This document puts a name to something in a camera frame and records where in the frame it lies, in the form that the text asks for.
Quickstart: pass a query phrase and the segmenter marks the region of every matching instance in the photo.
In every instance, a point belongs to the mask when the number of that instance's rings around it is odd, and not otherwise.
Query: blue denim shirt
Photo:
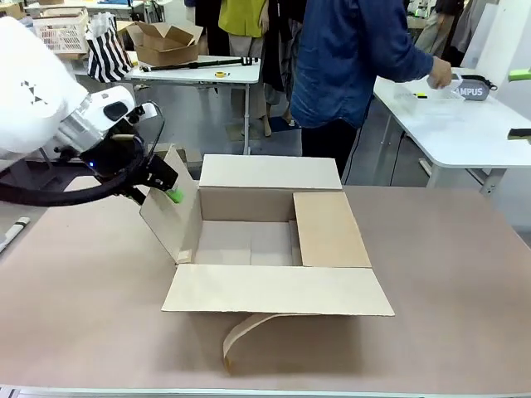
[[[306,128],[360,127],[377,75],[403,82],[432,67],[412,44],[402,0],[308,0],[291,112]]]

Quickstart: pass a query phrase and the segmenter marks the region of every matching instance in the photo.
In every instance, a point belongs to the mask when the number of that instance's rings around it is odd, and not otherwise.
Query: white plastic basket
[[[56,54],[85,54],[86,8],[51,8],[33,20],[35,33]]]
[[[424,94],[427,98],[418,98]],[[433,90],[426,79],[395,84],[394,98],[412,114],[426,116],[456,116],[463,109],[465,99],[451,90]]]

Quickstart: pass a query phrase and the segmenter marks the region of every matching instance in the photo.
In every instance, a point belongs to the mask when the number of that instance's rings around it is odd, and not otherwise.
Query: person in blue shirt
[[[451,65],[412,43],[402,0],[308,0],[291,104],[302,154],[334,158],[343,174],[377,76],[431,75],[451,83]]]

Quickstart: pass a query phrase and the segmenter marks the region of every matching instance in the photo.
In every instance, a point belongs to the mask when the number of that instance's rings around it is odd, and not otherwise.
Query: white marker
[[[3,242],[0,242],[0,254],[6,249],[6,247],[17,237],[18,234],[29,224],[30,219],[28,217],[20,217],[18,221],[13,224],[9,231],[6,233]]]

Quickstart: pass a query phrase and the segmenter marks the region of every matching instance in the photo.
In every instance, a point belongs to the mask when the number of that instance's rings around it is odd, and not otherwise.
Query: black and white striped bag
[[[133,64],[118,38],[116,17],[110,12],[94,15],[85,38],[89,44],[88,75],[102,83],[122,80]]]

